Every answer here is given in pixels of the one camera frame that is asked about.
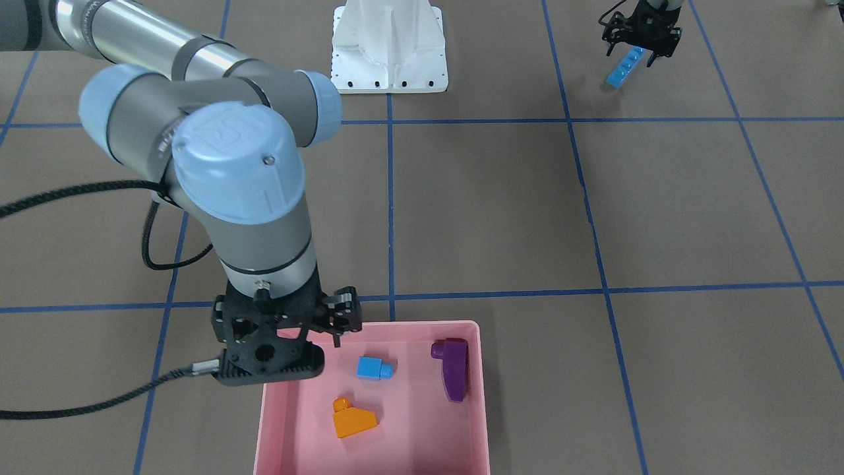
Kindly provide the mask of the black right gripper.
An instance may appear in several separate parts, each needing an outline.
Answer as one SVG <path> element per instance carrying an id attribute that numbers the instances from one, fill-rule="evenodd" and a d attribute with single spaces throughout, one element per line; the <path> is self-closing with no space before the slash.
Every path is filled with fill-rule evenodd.
<path id="1" fill-rule="evenodd" d="M 304 381 L 319 376 L 326 350 L 314 334 L 341 348 L 347 334 L 362 331 L 363 312 L 355 286 L 326 294 L 317 271 L 298 289 L 272 297 L 261 284 L 242 294 L 228 282 L 217 295 L 211 324 L 224 348 L 211 375 L 225 386 Z"/>

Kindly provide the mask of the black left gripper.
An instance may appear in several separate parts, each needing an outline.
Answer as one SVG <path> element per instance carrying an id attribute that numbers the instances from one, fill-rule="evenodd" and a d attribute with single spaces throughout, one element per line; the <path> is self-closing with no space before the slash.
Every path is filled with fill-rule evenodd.
<path id="1" fill-rule="evenodd" d="M 612 55 L 616 45 L 627 44 L 651 52 L 648 67 L 657 58 L 672 57 L 683 36 L 683 29 L 677 25 L 683 3 L 638 1 L 629 15 L 620 11 L 623 4 L 624 1 L 616 3 L 599 17 L 603 28 L 601 39 L 607 45 L 606 56 Z"/>

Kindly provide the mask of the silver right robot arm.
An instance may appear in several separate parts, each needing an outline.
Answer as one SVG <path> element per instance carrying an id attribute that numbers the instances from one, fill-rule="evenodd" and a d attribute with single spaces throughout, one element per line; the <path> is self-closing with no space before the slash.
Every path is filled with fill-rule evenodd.
<path id="1" fill-rule="evenodd" d="M 340 131 L 322 73 L 284 71 L 135 1 L 3 1 L 2 51 L 75 51 L 109 63 L 78 103 L 109 158 L 198 220 L 227 276 L 224 349 L 192 373 L 224 385 L 319 376 L 323 349 L 361 330 L 355 288 L 320 288 L 302 148 Z"/>

